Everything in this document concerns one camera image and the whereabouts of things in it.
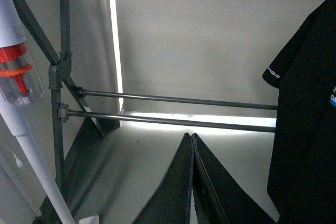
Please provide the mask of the camera left gripper left finger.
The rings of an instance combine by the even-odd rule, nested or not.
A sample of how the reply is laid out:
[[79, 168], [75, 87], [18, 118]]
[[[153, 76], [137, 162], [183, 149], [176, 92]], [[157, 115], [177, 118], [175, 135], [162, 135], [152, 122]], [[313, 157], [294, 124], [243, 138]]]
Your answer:
[[194, 168], [194, 148], [188, 133], [158, 188], [133, 223], [190, 223]]

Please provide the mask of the camera left gripper right finger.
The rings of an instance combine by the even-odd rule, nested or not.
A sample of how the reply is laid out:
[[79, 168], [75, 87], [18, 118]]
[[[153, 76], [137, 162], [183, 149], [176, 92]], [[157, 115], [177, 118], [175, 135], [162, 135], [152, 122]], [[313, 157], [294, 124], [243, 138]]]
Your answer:
[[195, 133], [193, 195], [198, 223], [275, 223]]

